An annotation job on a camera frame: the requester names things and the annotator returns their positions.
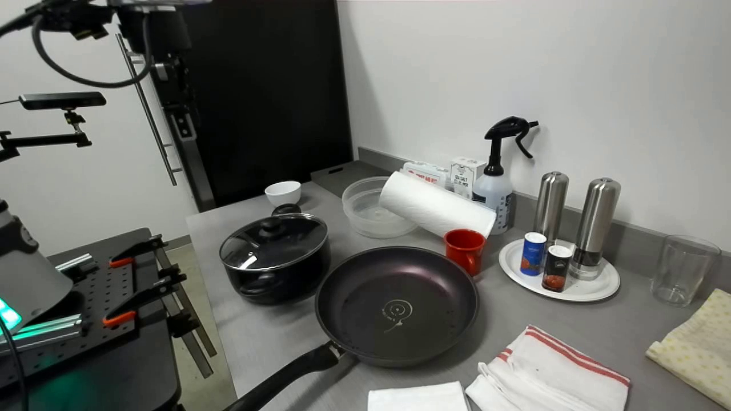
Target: red cup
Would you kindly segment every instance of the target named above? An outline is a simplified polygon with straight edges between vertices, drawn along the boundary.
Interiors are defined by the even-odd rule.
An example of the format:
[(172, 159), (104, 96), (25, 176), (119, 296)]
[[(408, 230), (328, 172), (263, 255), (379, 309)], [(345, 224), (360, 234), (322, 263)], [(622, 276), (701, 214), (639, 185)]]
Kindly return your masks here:
[(477, 276), (483, 266), (484, 234), (469, 228), (458, 228), (444, 234), (445, 255), (466, 273)]

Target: cloth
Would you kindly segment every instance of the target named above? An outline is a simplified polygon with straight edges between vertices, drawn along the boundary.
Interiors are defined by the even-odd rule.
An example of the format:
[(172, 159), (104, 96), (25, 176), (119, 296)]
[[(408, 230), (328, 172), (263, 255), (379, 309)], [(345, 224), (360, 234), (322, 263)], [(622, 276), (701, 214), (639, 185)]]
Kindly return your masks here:
[(469, 411), (459, 381), (368, 392), (368, 411)]
[(731, 409), (731, 295), (713, 289), (705, 305), (647, 355)]
[(483, 411), (622, 411), (631, 387), (629, 377), (537, 327), (477, 370), (466, 394)]

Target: white wall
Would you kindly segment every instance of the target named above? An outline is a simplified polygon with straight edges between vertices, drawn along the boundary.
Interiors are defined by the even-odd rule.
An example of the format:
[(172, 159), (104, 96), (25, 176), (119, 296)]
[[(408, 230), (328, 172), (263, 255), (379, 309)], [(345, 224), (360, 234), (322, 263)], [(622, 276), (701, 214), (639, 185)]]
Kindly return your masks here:
[[(0, 20), (19, 16), (28, 5), (28, 0), (3, 3)], [(115, 36), (76, 40), (72, 34), (44, 34), (44, 38), (54, 58), (79, 76), (107, 83), (129, 78)], [(90, 88), (54, 72), (38, 58), (30, 29), (3, 36), (0, 54), (0, 100)], [(168, 240), (188, 234), (185, 214), (194, 212), (188, 182), (178, 181), (178, 188), (169, 182), (135, 88), (102, 92), (107, 104), (79, 110), (87, 118), (82, 129), (95, 145), (20, 148), (20, 157), (0, 161), (0, 198), (10, 201), (44, 253), (143, 226)], [(0, 129), (30, 137), (72, 127), (59, 110), (28, 111), (20, 104), (0, 104)]]
[(354, 143), (449, 164), (508, 115), (541, 121), (534, 161), (623, 189), (618, 216), (731, 249), (730, 0), (340, 0)]

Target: black frying pan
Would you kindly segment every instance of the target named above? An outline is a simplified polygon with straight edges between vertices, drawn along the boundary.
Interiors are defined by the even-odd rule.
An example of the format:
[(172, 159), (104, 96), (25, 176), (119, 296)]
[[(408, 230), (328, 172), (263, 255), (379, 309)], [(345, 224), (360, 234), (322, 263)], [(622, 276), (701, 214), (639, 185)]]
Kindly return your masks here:
[(477, 293), (470, 276), (438, 253), (385, 246), (331, 272), (316, 313), (331, 343), (288, 363), (228, 411), (261, 409), (295, 379), (333, 368), (343, 353), (379, 368), (426, 363), (466, 333)]

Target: black pot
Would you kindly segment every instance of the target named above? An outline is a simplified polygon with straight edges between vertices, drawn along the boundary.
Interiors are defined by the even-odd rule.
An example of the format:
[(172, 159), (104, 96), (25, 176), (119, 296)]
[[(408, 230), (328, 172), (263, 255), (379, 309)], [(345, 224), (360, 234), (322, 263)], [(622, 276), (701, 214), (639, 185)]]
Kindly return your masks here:
[(328, 226), (292, 203), (274, 208), (220, 249), (233, 287), (253, 304), (283, 304), (313, 295), (330, 269)]

